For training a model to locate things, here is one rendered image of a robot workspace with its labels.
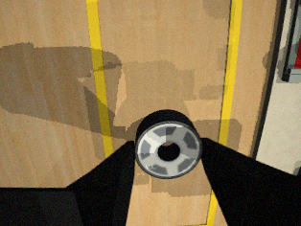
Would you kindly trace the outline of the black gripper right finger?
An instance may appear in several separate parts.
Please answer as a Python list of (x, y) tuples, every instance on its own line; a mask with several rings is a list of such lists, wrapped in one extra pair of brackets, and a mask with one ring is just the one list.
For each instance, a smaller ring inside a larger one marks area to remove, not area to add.
[(200, 159), (227, 226), (301, 226), (301, 174), (200, 140)]

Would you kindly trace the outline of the cream flat slab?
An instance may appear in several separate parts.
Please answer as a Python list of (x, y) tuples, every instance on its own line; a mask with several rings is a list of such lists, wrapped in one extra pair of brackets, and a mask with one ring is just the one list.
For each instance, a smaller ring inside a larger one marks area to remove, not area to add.
[(301, 36), (301, 0), (282, 0), (266, 97), (252, 158), (301, 174), (301, 69), (295, 60)]

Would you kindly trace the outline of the yellow rectangular outline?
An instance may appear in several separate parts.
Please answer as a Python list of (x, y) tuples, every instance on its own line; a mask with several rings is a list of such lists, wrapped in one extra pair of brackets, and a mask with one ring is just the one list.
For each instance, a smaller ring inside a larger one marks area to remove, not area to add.
[[(230, 120), (230, 112), (232, 105), (232, 98), (235, 85), (235, 71), (238, 57), (238, 44), (240, 37), (241, 25), (241, 11), (242, 0), (231, 0), (230, 7), (230, 22), (229, 22), (229, 37), (227, 45), (227, 61), (224, 78), (224, 94), (222, 102), (222, 111), (220, 119), (220, 135), (219, 143), (226, 146), (228, 126)], [(104, 60), (101, 44), (101, 29), (98, 14), (98, 0), (86, 0), (86, 10), (88, 17), (88, 30), (91, 43), (91, 56), (94, 70), (94, 77), (96, 83), (97, 97), (98, 97), (98, 111), (100, 118), (100, 126), (102, 132), (102, 139), (104, 142), (105, 159), (113, 153), (111, 132), (107, 108), (107, 99), (105, 91), (105, 74), (104, 74)], [(213, 226), (215, 221), (215, 214), (217, 208), (217, 199), (211, 191), (210, 207), (208, 209), (206, 224), (197, 224), (190, 226)]]

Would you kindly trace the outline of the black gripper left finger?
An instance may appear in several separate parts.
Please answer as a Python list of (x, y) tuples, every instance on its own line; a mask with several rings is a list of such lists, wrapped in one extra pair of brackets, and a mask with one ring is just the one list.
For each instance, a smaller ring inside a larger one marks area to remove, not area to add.
[(134, 141), (66, 188), (0, 188), (0, 226), (126, 226)]

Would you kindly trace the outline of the black wheel with grey rim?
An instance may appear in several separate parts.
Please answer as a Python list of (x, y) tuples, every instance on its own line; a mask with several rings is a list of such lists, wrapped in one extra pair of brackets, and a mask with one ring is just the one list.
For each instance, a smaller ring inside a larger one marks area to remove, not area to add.
[[(149, 114), (136, 131), (134, 156), (147, 174), (175, 179), (199, 162), (202, 142), (191, 120), (181, 112), (163, 109)], [(165, 143), (169, 146), (161, 146)]]

